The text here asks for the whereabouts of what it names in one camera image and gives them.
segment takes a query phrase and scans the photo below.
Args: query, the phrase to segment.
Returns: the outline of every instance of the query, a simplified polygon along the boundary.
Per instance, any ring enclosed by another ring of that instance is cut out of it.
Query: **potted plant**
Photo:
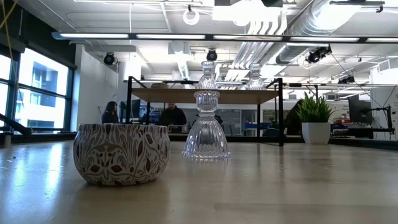
[[[330,116],[332,109],[326,100],[320,97],[314,100],[305,93],[303,103],[297,114],[302,122],[302,134],[307,144],[328,144],[330,138]]]

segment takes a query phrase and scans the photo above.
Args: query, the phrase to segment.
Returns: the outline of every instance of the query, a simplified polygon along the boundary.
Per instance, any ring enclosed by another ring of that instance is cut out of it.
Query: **clear glass vase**
[[[198,88],[202,90],[216,90],[217,84],[214,79],[214,62],[202,62],[203,76],[199,79]]]
[[[228,150],[223,128],[214,118],[220,93],[198,91],[199,119],[195,121],[185,143],[184,156],[196,159],[224,159],[231,153]]]
[[[264,90],[265,86],[260,78],[261,64],[253,63],[250,65],[250,80],[246,87],[247,90]]]

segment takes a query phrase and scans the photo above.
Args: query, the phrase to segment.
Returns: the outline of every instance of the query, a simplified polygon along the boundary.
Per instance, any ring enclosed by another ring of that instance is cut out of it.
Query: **security camera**
[[[209,52],[207,53],[206,59],[207,59],[208,61],[211,61],[211,62],[217,60],[217,53],[216,53],[216,50],[210,49]]]
[[[114,52],[107,52],[104,58],[105,65],[114,65],[118,60],[114,57]]]

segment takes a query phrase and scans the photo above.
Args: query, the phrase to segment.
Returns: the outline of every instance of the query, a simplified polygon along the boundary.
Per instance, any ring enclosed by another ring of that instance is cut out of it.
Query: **patterned bowl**
[[[96,185],[134,185],[158,178],[170,157],[165,126],[81,124],[73,161],[83,179]]]

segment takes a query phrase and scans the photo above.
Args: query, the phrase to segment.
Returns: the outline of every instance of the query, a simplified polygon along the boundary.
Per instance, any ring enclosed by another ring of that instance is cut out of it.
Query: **computer monitor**
[[[359,100],[359,96],[348,98],[349,119],[352,123],[372,125],[373,117],[371,102]]]

